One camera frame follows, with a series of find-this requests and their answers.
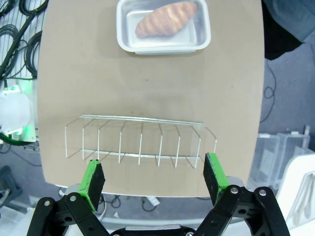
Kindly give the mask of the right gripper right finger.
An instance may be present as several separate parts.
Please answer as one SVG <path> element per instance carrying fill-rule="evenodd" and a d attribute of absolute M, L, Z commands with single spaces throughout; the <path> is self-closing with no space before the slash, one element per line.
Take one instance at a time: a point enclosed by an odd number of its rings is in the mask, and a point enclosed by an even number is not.
<path fill-rule="evenodd" d="M 269 187 L 249 191 L 230 184 L 215 153 L 205 155 L 203 176 L 213 208 L 195 231 L 197 236 L 221 236 L 232 218 L 244 219 L 253 236 L 290 234 L 277 199 Z"/>

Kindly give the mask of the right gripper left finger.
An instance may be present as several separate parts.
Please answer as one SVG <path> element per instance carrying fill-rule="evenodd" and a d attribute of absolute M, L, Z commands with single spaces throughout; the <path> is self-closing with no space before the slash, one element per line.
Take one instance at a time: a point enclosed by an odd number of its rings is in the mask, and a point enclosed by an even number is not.
<path fill-rule="evenodd" d="M 55 201 L 41 198 L 27 232 L 29 236 L 64 236 L 70 225 L 77 225 L 84 236 L 110 235 L 95 216 L 105 183 L 99 160 L 90 160 L 79 189 Z"/>

